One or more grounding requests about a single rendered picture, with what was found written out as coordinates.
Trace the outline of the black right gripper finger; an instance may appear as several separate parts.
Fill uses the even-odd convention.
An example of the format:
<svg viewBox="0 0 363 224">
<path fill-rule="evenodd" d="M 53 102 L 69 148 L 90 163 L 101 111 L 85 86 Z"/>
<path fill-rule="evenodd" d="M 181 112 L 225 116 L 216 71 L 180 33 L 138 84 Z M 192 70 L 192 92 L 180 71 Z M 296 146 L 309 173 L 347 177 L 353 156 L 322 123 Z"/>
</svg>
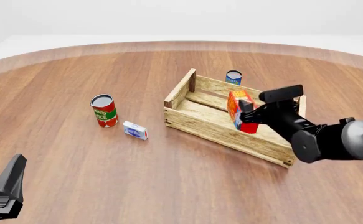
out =
<svg viewBox="0 0 363 224">
<path fill-rule="evenodd" d="M 238 101 L 238 106 L 240 108 L 240 112 L 241 114 L 249 114 L 252 111 L 255 110 L 255 104 L 254 102 L 250 102 L 247 100 L 239 100 Z"/>
</svg>

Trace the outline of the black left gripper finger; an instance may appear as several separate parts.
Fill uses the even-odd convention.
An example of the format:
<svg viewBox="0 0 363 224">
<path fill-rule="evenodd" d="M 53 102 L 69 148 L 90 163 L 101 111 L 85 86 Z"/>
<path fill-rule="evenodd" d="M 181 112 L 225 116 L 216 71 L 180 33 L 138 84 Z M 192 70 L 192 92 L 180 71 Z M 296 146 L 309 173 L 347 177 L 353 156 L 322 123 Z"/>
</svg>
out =
<svg viewBox="0 0 363 224">
<path fill-rule="evenodd" d="M 27 159 L 22 154 L 16 154 L 0 174 L 0 197 L 16 201 L 24 201 L 22 181 Z"/>
</svg>

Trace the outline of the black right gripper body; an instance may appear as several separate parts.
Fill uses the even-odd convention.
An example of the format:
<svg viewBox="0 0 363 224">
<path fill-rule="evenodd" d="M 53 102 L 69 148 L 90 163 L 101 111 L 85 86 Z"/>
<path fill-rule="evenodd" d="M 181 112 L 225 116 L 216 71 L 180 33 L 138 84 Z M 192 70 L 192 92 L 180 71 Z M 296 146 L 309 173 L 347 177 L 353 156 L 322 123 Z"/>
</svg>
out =
<svg viewBox="0 0 363 224">
<path fill-rule="evenodd" d="M 243 123 L 281 124 L 280 108 L 280 102 L 266 103 L 249 114 L 241 114 L 240 120 Z"/>
</svg>

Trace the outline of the wooden slat tray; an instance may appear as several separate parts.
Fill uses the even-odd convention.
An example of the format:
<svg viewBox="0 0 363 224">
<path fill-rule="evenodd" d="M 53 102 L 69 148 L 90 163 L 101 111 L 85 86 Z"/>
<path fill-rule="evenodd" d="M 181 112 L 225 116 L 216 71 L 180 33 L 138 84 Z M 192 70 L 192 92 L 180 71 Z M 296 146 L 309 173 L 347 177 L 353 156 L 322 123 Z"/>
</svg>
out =
<svg viewBox="0 0 363 224">
<path fill-rule="evenodd" d="M 261 124 L 255 134 L 235 128 L 227 113 L 230 91 L 245 90 L 257 105 L 260 91 L 199 76 L 194 68 L 182 78 L 164 100 L 166 126 L 193 134 L 251 156 L 291 167 L 296 159 L 290 143 Z"/>
</svg>

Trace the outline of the small white butter box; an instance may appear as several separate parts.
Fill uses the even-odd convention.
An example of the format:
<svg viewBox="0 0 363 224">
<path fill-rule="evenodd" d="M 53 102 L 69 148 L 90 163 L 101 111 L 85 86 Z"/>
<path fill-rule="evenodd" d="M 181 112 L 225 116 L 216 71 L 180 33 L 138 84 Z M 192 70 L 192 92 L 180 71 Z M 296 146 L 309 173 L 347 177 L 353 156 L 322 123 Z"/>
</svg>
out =
<svg viewBox="0 0 363 224">
<path fill-rule="evenodd" d="M 125 134 L 129 134 L 130 136 L 134 136 L 144 141 L 148 138 L 147 128 L 131 123 L 129 121 L 125 121 L 123 123 L 123 129 Z"/>
</svg>

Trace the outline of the red orange printed food box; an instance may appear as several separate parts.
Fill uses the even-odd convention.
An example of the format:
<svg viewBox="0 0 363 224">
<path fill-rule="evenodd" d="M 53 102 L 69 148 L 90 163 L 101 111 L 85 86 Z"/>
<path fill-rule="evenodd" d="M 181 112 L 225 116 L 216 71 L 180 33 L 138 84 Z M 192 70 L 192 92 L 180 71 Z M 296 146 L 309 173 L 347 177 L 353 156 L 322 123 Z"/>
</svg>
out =
<svg viewBox="0 0 363 224">
<path fill-rule="evenodd" d="M 237 130 L 248 134 L 255 134 L 258 129 L 257 123 L 243 123 L 240 120 L 241 108 L 238 104 L 239 100 L 246 101 L 249 104 L 248 109 L 250 111 L 255 110 L 258 107 L 247 91 L 231 91 L 227 100 L 227 111 L 230 115 L 230 118 Z"/>
</svg>

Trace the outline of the blue tin can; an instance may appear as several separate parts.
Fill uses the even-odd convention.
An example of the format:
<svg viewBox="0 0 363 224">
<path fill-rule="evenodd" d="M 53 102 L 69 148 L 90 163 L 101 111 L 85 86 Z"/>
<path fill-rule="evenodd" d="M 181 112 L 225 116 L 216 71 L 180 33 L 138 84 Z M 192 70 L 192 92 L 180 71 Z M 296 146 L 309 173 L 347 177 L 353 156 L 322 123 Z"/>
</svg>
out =
<svg viewBox="0 0 363 224">
<path fill-rule="evenodd" d="M 242 73 L 238 70 L 229 70 L 225 76 L 225 82 L 234 85 L 241 85 Z"/>
</svg>

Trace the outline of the red tomato sauce can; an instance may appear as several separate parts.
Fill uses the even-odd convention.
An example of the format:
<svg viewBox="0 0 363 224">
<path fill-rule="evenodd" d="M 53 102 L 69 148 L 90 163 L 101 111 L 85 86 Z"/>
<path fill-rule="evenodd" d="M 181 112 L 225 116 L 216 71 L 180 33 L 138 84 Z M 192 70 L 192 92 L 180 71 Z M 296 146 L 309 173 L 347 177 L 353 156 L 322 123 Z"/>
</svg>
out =
<svg viewBox="0 0 363 224">
<path fill-rule="evenodd" d="M 94 96 L 90 106 L 101 127 L 109 128 L 117 124 L 118 114 L 112 96 L 105 94 Z"/>
</svg>

